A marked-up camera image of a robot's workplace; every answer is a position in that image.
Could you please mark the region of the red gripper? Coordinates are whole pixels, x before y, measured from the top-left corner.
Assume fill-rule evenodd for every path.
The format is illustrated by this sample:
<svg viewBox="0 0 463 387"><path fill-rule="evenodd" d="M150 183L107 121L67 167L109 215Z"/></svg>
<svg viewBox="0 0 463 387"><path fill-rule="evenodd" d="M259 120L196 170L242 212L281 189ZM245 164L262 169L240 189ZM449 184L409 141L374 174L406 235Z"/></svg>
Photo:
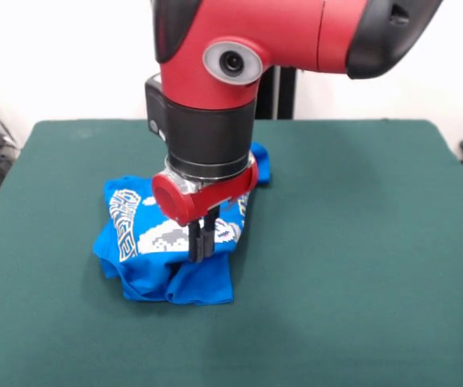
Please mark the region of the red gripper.
<svg viewBox="0 0 463 387"><path fill-rule="evenodd" d="M202 262L215 250L215 223L219 205L248 194L257 184L259 168L254 155L248 156L247 168L238 175L204 183L181 177L165 168L151 180L152 193L162 213L180 226L188 223L189 260ZM204 217L203 229L200 218Z"/></svg>

